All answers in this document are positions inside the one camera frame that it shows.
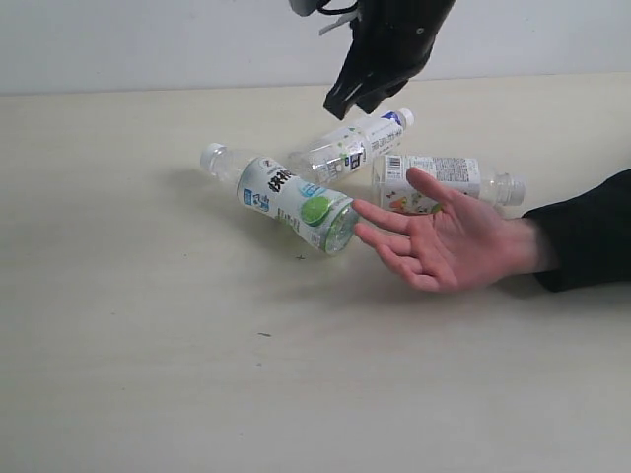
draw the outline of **bottle label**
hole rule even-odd
[[[349,174],[377,156],[401,144],[403,126],[398,115],[390,111],[374,118],[365,116],[350,126],[340,128],[321,140],[314,151],[314,162],[320,182],[332,182]]]
[[[290,226],[302,239],[326,251],[326,239],[337,215],[353,199],[311,184],[268,158],[254,159],[237,187],[240,202]]]
[[[465,195],[478,198],[481,175],[477,160],[465,158],[431,158],[392,156],[384,159],[383,199],[386,210],[406,214],[430,214],[440,210],[440,204],[414,189],[405,178],[410,168],[419,168],[439,182]]]

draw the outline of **table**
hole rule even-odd
[[[1,471],[629,470],[628,286],[418,294],[218,196],[207,143],[283,156],[338,126],[326,90],[0,98]],[[631,166],[631,74],[387,104],[401,152],[524,175],[509,216]]]

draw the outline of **bottle cap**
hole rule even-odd
[[[521,176],[513,176],[511,181],[511,190],[509,191],[507,206],[519,206],[522,205],[526,198],[526,180]]]
[[[219,143],[211,143],[208,145],[202,152],[201,158],[199,158],[199,165],[201,168],[211,172],[217,152],[225,148],[226,146],[220,145]]]
[[[407,128],[414,124],[414,113],[412,113],[411,110],[408,108],[401,108],[398,112],[403,115],[403,118],[405,118],[405,126],[403,128]]]

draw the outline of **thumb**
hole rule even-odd
[[[410,168],[405,178],[421,194],[441,204],[450,204],[454,198],[453,189],[442,185],[432,175],[419,168]]]

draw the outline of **beverage bottle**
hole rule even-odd
[[[309,182],[330,184],[393,150],[413,124],[407,108],[363,116],[290,154],[287,167]]]
[[[274,160],[213,143],[200,165],[243,205],[289,225],[326,254],[341,251],[353,236],[359,215],[350,197],[306,182]]]
[[[429,214],[440,204],[422,195],[405,178],[419,168],[442,184],[493,206],[522,205],[526,184],[520,177],[497,173],[471,158],[432,158],[385,155],[373,162],[373,202],[383,209],[405,214]]]

